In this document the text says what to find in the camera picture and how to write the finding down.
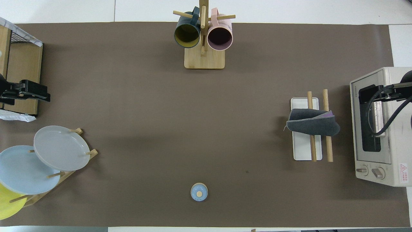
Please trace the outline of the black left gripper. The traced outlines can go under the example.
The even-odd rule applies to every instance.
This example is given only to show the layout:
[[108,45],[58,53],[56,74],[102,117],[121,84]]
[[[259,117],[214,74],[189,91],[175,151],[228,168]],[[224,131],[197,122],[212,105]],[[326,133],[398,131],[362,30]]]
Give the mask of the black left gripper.
[[[3,104],[14,105],[14,99],[3,98],[2,95],[6,91],[11,90],[12,84],[4,78],[3,75],[0,75],[0,102]],[[34,81],[22,80],[19,83],[14,85],[14,89],[18,91],[17,99],[26,100],[26,99],[35,99],[50,102],[51,95],[48,93],[48,87],[41,85]]]

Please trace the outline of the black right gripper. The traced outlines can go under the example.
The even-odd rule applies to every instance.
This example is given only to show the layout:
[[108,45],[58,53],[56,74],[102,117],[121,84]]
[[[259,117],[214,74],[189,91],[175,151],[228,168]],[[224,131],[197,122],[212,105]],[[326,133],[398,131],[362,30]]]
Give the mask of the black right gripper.
[[371,85],[359,91],[359,101],[361,104],[372,101],[402,101],[412,94],[412,70],[403,75],[403,83],[393,85]]

